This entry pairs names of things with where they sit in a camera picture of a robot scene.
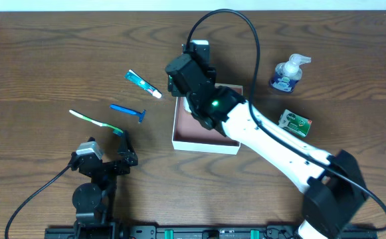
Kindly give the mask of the clear sanitizer pump bottle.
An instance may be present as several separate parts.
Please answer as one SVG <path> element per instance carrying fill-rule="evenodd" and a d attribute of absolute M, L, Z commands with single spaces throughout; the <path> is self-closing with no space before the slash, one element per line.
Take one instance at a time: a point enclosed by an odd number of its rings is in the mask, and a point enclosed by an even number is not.
<path fill-rule="evenodd" d="M 281 92 L 292 93 L 302 79 L 303 72 L 300 66 L 309 64 L 311 61 L 311 57 L 292 54 L 287 62 L 276 66 L 274 76 L 269 81 L 270 87 Z"/>

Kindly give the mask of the green Dettol soap box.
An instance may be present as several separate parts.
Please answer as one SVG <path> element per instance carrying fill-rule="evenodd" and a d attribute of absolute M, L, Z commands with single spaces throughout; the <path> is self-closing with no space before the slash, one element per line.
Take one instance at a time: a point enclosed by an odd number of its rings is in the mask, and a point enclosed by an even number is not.
<path fill-rule="evenodd" d="M 278 126 L 300 137 L 306 137 L 312 125 L 312 120 L 299 116 L 290 110 L 284 110 L 278 121 Z"/>

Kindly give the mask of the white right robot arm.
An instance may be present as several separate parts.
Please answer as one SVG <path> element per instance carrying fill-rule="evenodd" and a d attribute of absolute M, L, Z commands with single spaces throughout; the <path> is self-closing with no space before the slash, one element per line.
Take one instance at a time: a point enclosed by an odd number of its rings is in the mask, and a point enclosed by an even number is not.
<path fill-rule="evenodd" d="M 186 98 L 208 130 L 246 145 L 284 173 L 303 193 L 301 238 L 339 238 L 368 196 L 357 160 L 332 155 L 295 138 L 233 89 L 216 86 L 216 70 L 201 53 L 185 52 L 166 67 L 168 90 Z"/>

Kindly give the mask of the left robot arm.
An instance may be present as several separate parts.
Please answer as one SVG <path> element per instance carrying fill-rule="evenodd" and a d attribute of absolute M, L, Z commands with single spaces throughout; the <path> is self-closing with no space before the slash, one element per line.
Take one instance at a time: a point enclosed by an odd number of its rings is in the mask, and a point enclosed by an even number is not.
<path fill-rule="evenodd" d="M 114 134 L 120 138 L 118 160 L 104 162 L 104 151 L 93 137 L 72 153 L 70 168 L 90 178 L 72 195 L 76 209 L 73 238 L 129 237 L 122 223 L 113 217 L 113 210 L 117 177 L 129 174 L 130 168 L 138 164 L 138 156 L 128 132 Z"/>

